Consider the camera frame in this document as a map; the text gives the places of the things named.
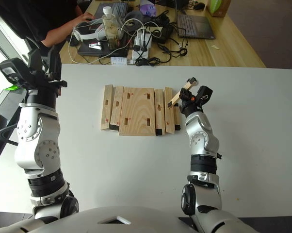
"white table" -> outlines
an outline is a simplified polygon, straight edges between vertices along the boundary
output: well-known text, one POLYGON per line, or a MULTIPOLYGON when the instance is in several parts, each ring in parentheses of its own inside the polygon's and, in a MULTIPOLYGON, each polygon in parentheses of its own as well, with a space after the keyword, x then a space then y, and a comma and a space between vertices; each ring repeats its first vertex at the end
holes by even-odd
MULTIPOLYGON (((183 216, 190 169, 184 126, 159 137, 118 136, 99 126, 104 85, 176 92, 193 76, 214 90, 204 110, 223 155, 217 162, 223 209, 238 217, 292 216, 292 70, 227 67, 64 65, 68 88, 57 100, 61 169, 81 211, 139 205, 183 216)), ((7 145, 0 157, 0 211, 30 213, 14 150, 7 145)))

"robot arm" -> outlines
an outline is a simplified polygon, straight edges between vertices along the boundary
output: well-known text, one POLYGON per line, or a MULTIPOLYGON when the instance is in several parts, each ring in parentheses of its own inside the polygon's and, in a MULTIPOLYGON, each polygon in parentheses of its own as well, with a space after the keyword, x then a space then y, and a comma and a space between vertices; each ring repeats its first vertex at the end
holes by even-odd
POLYGON ((29 68, 17 58, 0 63, 0 70, 9 82, 28 92, 24 103, 20 104, 15 161, 24 169, 32 191, 34 218, 48 218, 49 222, 78 212, 78 201, 60 169, 60 124, 55 111, 56 98, 67 83, 50 82, 55 77, 41 69, 29 68))
POLYGON ((181 112, 186 116, 186 131, 190 139, 190 184, 182 191, 181 208, 189 215, 200 233, 256 233, 232 214, 222 210, 219 177, 216 175, 219 141, 213 135, 202 105, 207 103, 212 90, 200 87, 196 96, 181 89, 181 112))

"wooden stick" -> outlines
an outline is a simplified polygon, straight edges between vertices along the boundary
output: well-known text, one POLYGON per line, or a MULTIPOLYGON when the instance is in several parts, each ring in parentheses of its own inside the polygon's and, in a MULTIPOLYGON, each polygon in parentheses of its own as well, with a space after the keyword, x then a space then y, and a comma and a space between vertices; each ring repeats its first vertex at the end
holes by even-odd
POLYGON ((178 103, 174 104, 174 121, 175 121, 175 130, 180 130, 181 118, 180 118, 180 109, 178 103))
MULTIPOLYGON (((197 86, 197 85, 198 85, 198 81, 194 77, 192 77, 191 79, 189 79, 187 81, 187 83, 185 84, 185 86, 183 88, 185 88, 186 90, 189 90, 193 86, 197 86)), ((176 95, 174 95, 174 97, 169 101, 169 103, 168 103, 169 108, 174 106, 174 104, 177 101, 179 101, 179 95, 180 95, 180 91, 176 95)))
POLYGON ((113 110, 111 116, 110 130, 119 131, 120 115, 122 107, 123 86, 116 86, 113 110))
POLYGON ((163 90, 155 90, 156 136, 165 135, 163 90))
POLYGON ((168 107, 168 101, 172 98, 172 88, 166 87, 164 91, 164 112, 165 112, 165 131, 167 133, 175 132, 175 123, 174 123, 174 108, 168 107))
POLYGON ((106 85, 102 108, 101 130, 109 128, 112 113, 113 85, 106 85))

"person's hand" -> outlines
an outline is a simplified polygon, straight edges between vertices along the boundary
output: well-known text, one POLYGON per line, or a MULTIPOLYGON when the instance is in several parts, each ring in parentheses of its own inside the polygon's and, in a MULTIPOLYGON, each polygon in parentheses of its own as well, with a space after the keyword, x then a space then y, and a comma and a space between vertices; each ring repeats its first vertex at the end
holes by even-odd
POLYGON ((73 21, 73 27, 76 27, 81 22, 89 22, 91 20, 95 19, 95 17, 90 14, 89 12, 86 12, 82 14, 81 16, 78 16, 77 18, 74 18, 73 21))

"green object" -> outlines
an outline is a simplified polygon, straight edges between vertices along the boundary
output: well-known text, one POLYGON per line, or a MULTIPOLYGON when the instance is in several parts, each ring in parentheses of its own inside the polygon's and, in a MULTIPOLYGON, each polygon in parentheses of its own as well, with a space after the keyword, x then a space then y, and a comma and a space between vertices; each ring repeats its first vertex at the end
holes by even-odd
POLYGON ((5 91, 15 91, 15 90, 18 90, 19 87, 18 86, 15 86, 15 85, 12 85, 11 87, 8 87, 6 89, 4 89, 5 91))
POLYGON ((215 11, 217 11, 221 4, 222 0, 211 0, 211 13, 213 14, 215 11))

